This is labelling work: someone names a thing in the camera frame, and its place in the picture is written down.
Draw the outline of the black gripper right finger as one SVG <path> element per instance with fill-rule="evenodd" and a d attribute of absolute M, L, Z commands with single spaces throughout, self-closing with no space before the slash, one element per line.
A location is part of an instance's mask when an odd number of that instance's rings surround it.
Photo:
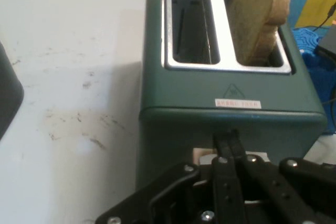
<path fill-rule="evenodd" d="M 335 169 L 302 158 L 285 158 L 279 165 L 248 156 L 237 131 L 227 144 L 250 196 L 263 197 L 284 223 L 335 223 Z"/>

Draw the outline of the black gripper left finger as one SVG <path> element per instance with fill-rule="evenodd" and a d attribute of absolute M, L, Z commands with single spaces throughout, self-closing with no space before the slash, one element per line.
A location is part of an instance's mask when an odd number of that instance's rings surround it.
<path fill-rule="evenodd" d="M 180 163 L 96 219 L 96 223 L 244 223 L 237 132 L 216 135 L 211 164 Z"/>

